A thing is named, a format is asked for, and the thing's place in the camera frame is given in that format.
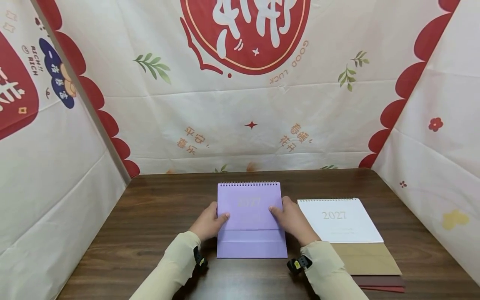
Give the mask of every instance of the red flower print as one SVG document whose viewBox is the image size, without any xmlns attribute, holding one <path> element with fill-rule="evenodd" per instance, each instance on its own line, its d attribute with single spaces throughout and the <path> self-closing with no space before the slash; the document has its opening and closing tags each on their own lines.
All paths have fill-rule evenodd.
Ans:
<svg viewBox="0 0 480 300">
<path fill-rule="evenodd" d="M 433 130 L 433 132 L 437 132 L 444 123 L 442 122 L 441 118 L 433 118 L 430 120 L 430 125 L 428 125 L 428 129 Z"/>
</svg>

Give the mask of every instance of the wrist strap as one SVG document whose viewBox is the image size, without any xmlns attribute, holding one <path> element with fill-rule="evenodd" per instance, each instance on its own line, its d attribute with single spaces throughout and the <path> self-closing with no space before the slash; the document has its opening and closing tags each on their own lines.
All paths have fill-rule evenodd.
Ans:
<svg viewBox="0 0 480 300">
<path fill-rule="evenodd" d="M 201 254 L 200 254 L 200 251 L 198 250 L 198 246 L 196 246 L 194 249 L 193 249 L 193 256 L 195 258 L 195 262 L 197 263 L 196 264 L 196 267 L 200 270 L 200 271 L 203 271 L 206 269 L 207 265 L 208 265 L 208 261 L 206 258 L 204 258 Z"/>
<path fill-rule="evenodd" d="M 303 269 L 308 269 L 312 265 L 312 261 L 306 257 L 305 255 L 301 255 L 297 259 L 291 259 L 287 263 L 287 267 L 289 268 L 290 272 L 293 274 L 300 274 Z"/>
</svg>

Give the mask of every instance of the metal wire binding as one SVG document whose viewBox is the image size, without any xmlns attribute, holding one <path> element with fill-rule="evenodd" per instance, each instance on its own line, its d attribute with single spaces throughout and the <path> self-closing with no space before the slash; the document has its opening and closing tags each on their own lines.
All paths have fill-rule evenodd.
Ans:
<svg viewBox="0 0 480 300">
<path fill-rule="evenodd" d="M 332 199 L 300 199 L 298 201 L 303 202 L 316 202 L 316 201 L 352 201 L 357 200 L 358 198 L 332 198 Z"/>
<path fill-rule="evenodd" d="M 279 185 L 278 181 L 254 181 L 254 182 L 221 182 L 219 186 L 259 186 L 259 185 Z"/>
</svg>

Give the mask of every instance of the blue cartoon cloud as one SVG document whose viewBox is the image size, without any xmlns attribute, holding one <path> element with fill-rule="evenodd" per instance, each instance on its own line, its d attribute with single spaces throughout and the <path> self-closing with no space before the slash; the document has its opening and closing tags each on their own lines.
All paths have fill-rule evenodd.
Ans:
<svg viewBox="0 0 480 300">
<path fill-rule="evenodd" d="M 67 108 L 73 108 L 75 102 L 73 97 L 70 96 L 65 89 L 65 77 L 60 70 L 62 65 L 60 56 L 55 48 L 46 40 L 41 38 L 38 43 L 43 54 L 45 54 L 44 63 L 48 73 L 52 77 L 51 84 L 53 91 Z"/>
</svg>

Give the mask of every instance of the red scalloped border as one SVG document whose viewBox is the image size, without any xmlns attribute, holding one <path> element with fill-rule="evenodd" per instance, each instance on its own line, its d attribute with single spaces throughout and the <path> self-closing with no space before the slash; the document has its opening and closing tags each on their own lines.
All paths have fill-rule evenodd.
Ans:
<svg viewBox="0 0 480 300">
<path fill-rule="evenodd" d="M 398 117 L 400 117 L 413 89 L 420 80 L 423 70 L 432 56 L 433 50 L 437 47 L 438 41 L 444 33 L 444 30 L 459 3 L 460 0 L 438 0 L 438 5 L 448 13 L 431 20 L 422 31 L 420 31 L 417 40 L 415 41 L 413 52 L 421 61 L 406 68 L 398 77 L 395 91 L 400 99 L 390 103 L 383 110 L 380 116 L 380 123 L 385 129 L 381 129 L 372 135 L 368 142 L 368 148 L 373 153 L 362 159 L 359 163 L 359 168 L 372 168 L 373 163 L 385 145 L 385 142 L 395 126 Z"/>
<path fill-rule="evenodd" d="M 92 103 L 98 118 L 102 122 L 103 127 L 105 127 L 108 137 L 117 150 L 117 153 L 119 154 L 123 165 L 127 169 L 128 174 L 131 178 L 139 175 L 140 168 L 138 165 L 127 159 L 130 156 L 130 147 L 128 147 L 123 140 L 115 137 L 119 133 L 117 122 L 109 113 L 101 110 L 105 104 L 105 98 L 103 97 L 102 91 L 90 78 L 83 76 L 87 69 L 84 56 L 75 42 L 68 35 L 59 31 L 62 26 L 62 18 L 55 0 L 39 0 L 38 5 L 45 15 L 48 24 L 50 24 L 55 37 L 65 53 L 65 56 L 72 65 L 72 68 L 77 75 L 82 88 Z"/>
</svg>

